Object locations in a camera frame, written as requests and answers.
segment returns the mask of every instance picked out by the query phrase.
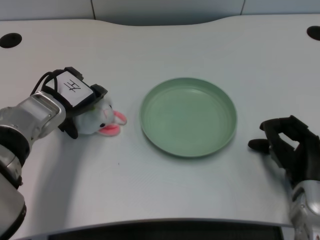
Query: wall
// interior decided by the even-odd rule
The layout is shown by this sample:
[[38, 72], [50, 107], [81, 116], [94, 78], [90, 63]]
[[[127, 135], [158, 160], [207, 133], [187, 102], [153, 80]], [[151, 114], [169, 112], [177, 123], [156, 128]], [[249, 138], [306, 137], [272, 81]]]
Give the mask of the wall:
[[90, 0], [0, 0], [0, 21], [94, 19]]
[[185, 25], [240, 14], [299, 13], [320, 13], [320, 0], [0, 0], [0, 21], [96, 18], [123, 25]]

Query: table surface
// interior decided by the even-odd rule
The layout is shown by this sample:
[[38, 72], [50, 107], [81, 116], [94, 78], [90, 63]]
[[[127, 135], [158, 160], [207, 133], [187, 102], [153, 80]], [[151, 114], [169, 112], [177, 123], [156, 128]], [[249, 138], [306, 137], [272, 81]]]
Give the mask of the table surface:
[[[59, 130], [37, 141], [23, 167], [27, 215], [14, 239], [122, 221], [188, 218], [288, 226], [283, 169], [248, 149], [261, 122], [294, 115], [320, 134], [320, 42], [306, 34], [320, 15], [235, 16], [185, 26], [97, 20], [0, 22], [0, 107], [28, 97], [46, 72], [73, 66], [108, 89], [128, 123], [117, 137], [73, 140]], [[167, 155], [144, 137], [145, 94], [194, 77], [222, 88], [237, 109], [234, 139], [201, 159]]]

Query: white plush rabbit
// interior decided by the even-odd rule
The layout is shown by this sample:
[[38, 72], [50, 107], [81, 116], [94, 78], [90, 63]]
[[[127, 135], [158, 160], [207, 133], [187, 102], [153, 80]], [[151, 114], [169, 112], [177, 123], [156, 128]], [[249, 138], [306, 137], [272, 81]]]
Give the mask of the white plush rabbit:
[[94, 108], [74, 118], [79, 134], [99, 133], [105, 136], [116, 136], [120, 126], [127, 123], [127, 118], [120, 112], [114, 111], [110, 101], [103, 98]]

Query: green plate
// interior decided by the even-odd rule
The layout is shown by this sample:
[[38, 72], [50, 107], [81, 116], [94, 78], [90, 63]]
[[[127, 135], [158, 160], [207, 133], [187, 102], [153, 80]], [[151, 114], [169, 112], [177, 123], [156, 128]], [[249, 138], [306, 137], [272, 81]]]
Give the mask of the green plate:
[[160, 149], [181, 157], [200, 157], [218, 151], [231, 140], [237, 113], [219, 87], [183, 77], [165, 81], [145, 96], [140, 123]]

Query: robotic hand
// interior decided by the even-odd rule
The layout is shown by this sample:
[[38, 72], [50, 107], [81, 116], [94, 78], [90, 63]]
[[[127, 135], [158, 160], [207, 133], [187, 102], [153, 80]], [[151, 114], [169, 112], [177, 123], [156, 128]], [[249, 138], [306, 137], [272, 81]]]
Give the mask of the robotic hand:
[[33, 143], [57, 128], [76, 139], [74, 117], [92, 110], [106, 93], [100, 85], [86, 85], [77, 70], [66, 67], [47, 72], [26, 100], [0, 110], [0, 240], [9, 239], [26, 216], [17, 189]]
[[[254, 139], [248, 146], [270, 154], [286, 170], [291, 186], [290, 219], [295, 240], [320, 240], [320, 140], [294, 116], [264, 121], [260, 129], [267, 139]], [[299, 142], [296, 149], [279, 133]]]

